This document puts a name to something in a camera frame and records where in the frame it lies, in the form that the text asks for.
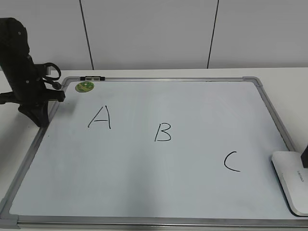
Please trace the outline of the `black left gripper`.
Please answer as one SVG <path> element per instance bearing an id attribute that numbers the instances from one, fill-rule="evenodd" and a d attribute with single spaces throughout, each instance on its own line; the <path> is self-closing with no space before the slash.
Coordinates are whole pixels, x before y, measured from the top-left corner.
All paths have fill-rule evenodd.
<path id="1" fill-rule="evenodd" d="M 63 102 L 61 70 L 53 63 L 34 64 L 31 58 L 1 57 L 0 66 L 12 89 L 0 94 L 0 103 L 20 104 L 18 111 L 30 118 L 39 128 L 46 128 L 50 121 L 48 101 Z M 46 75 L 46 67 L 51 74 Z"/>

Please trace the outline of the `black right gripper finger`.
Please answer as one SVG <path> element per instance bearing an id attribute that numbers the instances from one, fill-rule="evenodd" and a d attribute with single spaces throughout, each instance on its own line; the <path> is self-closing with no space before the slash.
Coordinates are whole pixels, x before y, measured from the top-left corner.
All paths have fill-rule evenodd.
<path id="1" fill-rule="evenodd" d="M 305 150 L 301 154 L 301 161 L 302 161 L 303 168 L 308 168 L 308 146 L 305 148 Z"/>

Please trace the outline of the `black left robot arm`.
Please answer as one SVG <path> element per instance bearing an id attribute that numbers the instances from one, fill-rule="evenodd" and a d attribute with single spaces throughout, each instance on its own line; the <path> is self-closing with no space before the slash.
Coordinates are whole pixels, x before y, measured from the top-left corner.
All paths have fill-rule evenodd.
<path id="1" fill-rule="evenodd" d="M 49 125 L 48 104 L 63 102 L 64 91 L 57 77 L 51 77 L 49 67 L 60 75 L 53 63 L 35 64 L 30 56 L 27 30 L 15 18 L 0 20 L 0 66 L 11 87 L 1 93 L 0 103 L 16 103 L 19 112 L 30 118 L 38 127 Z"/>

